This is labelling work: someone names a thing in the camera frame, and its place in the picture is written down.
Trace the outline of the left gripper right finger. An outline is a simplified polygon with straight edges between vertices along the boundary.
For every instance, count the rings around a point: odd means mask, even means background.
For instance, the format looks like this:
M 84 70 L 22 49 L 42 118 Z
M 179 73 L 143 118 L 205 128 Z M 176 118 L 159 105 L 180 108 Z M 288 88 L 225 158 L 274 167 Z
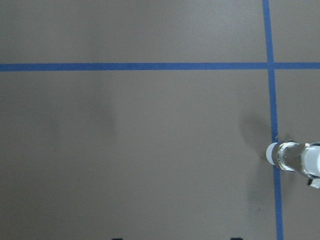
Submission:
M 230 240 L 243 240 L 241 237 L 231 237 Z

